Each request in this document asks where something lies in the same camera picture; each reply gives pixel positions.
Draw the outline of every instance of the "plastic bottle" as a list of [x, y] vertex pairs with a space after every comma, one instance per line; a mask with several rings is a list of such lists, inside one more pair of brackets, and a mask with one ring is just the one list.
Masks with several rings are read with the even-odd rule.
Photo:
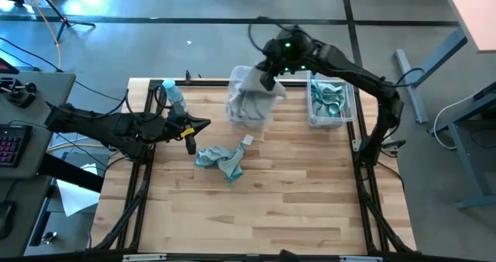
[[173, 79], [165, 79], [164, 82], [162, 82], [162, 86], [164, 86], [165, 91], [167, 92], [167, 99], [169, 99], [169, 102], [171, 104], [179, 102], [186, 111], [186, 101], [184, 100], [181, 90], [177, 87], [176, 82]]

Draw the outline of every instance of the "gray floor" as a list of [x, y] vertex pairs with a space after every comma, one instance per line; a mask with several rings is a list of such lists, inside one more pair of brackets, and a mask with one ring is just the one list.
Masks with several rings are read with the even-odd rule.
[[[54, 0], [68, 14], [118, 17], [195, 17], [344, 19], [343, 0]], [[351, 0], [355, 19], [453, 21], [446, 0]], [[9, 10], [5, 15], [19, 14]], [[338, 46], [351, 57], [346, 26], [304, 26], [310, 34]], [[392, 53], [405, 50], [412, 65], [446, 38], [454, 28], [358, 26], [363, 65], [376, 74], [397, 79]], [[262, 44], [274, 36], [274, 26], [254, 26]], [[57, 53], [41, 22], [2, 22], [0, 36], [56, 63]], [[1, 48], [14, 52], [6, 44]], [[98, 24], [93, 30], [75, 26], [64, 33], [60, 46], [62, 68], [108, 95], [123, 94], [131, 77], [183, 77], [192, 74], [227, 78], [236, 65], [251, 65], [261, 56], [246, 37], [246, 25]], [[476, 55], [469, 42], [421, 87], [427, 111], [434, 119], [444, 106], [456, 102], [496, 78], [496, 55]], [[17, 53], [32, 64], [50, 68]], [[444, 150], [425, 132], [432, 123], [414, 123], [406, 103], [396, 137], [406, 139], [398, 163], [405, 179], [408, 210], [418, 249], [427, 254], [496, 260], [496, 207], [460, 211], [453, 203], [471, 190], [455, 152]], [[84, 109], [104, 111], [115, 103], [76, 86], [70, 102]], [[462, 106], [453, 108], [455, 112]]]

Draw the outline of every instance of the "blue towel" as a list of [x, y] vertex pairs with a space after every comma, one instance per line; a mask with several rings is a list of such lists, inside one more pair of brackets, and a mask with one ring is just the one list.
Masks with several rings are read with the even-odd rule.
[[341, 110], [346, 102], [343, 86], [310, 80], [312, 93], [312, 111], [316, 116], [341, 117]]
[[225, 147], [209, 147], [198, 151], [195, 164], [208, 167], [217, 164], [228, 182], [237, 180], [243, 174], [239, 163], [243, 159], [245, 151], [240, 144], [237, 150], [227, 150]]

